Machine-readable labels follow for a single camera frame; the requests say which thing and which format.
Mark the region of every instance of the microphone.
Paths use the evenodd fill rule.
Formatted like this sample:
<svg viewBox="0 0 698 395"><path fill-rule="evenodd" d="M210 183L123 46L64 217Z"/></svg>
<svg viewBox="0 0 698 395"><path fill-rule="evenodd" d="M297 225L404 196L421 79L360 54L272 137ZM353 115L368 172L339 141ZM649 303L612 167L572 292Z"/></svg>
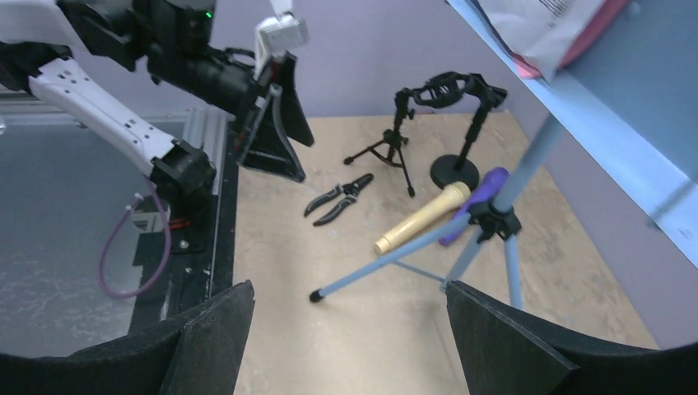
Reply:
<svg viewBox="0 0 698 395"><path fill-rule="evenodd" d="M469 197L470 188L465 183L457 181L446 185L439 196L378 239L374 244L375 252L383 255L403 245L446 212L463 205Z"/></svg>

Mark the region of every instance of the wooden floor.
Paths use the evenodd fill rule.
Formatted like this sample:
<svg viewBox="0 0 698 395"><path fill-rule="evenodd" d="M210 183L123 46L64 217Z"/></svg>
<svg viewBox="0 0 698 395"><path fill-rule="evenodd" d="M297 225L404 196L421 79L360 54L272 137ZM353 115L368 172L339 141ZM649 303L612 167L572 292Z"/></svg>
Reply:
<svg viewBox="0 0 698 395"><path fill-rule="evenodd" d="M458 153L470 118L418 115L403 126L413 199L400 169L373 156L342 164L379 139L391 117L312 119L316 145L297 146L304 184L240 172L235 280L253 282L257 304L236 394L468 393L437 282L387 267L320 304L308 294L375 259L374 241L440 192L430 163ZM510 114L492 114L470 157L482 173L512 170L527 144ZM374 182L334 222L311 225L332 205L303 217L312 198L366 172ZM656 347L545 169L515 207L528 312L595 337ZM404 261L445 275L466 239ZM463 280L508 301L499 240L483 248Z"/></svg>

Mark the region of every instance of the round stand base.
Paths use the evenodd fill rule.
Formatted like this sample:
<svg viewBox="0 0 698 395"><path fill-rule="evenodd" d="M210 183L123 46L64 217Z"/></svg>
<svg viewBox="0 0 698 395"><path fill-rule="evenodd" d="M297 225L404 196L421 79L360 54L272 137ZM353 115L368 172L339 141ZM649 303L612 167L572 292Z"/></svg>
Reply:
<svg viewBox="0 0 698 395"><path fill-rule="evenodd" d="M475 164L467 159L461 170L455 170L456 160L458 160L456 155L444 155L437 158L431 165L429 172L431 180L441 189L448 184L462 181L471 191L474 191L480 183L480 172L477 171Z"/></svg>

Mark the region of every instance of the pliers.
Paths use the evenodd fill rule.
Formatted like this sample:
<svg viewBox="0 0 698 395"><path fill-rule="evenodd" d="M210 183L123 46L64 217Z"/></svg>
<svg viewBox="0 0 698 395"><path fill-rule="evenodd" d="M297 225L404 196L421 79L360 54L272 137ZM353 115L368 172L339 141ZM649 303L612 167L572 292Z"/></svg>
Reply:
<svg viewBox="0 0 698 395"><path fill-rule="evenodd" d="M341 195L342 192L344 192L344 194L347 196L340 200L337 203L337 205L327 214L322 216L317 221L313 222L313 226L321 226L328 224L329 222L332 222L332 220L337 218L339 214L341 214L342 211L344 211L345 208L349 207L353 203L356 203L356 198L359 196L359 192L361 192L361 190L365 188L366 185L368 185L372 180L373 175L371 173L367 173L362 175L352 183L344 185L337 184L337 186L334 187L333 190L313 199L305 208L305 213L303 216L308 216L308 214L313 212L316 208L333 200L337 196Z"/></svg>

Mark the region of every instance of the gray wall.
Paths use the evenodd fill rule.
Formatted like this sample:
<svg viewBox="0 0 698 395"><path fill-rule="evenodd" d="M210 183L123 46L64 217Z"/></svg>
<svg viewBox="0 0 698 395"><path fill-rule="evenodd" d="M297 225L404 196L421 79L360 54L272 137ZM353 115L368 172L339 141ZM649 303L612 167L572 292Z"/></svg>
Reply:
<svg viewBox="0 0 698 395"><path fill-rule="evenodd" d="M270 11L264 0L220 0L213 44L251 48L254 26ZM307 18L312 35L310 44L296 51L296 82L308 116L391 114L397 89L451 69L480 72L508 89L505 107L530 137L546 116L523 84L440 0L296 0L296 14ZM145 73L129 75L108 60L79 59L104 88L142 114L201 105L171 87L153 86ZM466 100L450 110L476 107L475 100ZM644 213L571 137L563 138L548 169L659 345L696 340L698 271L663 234L644 226Z"/></svg>

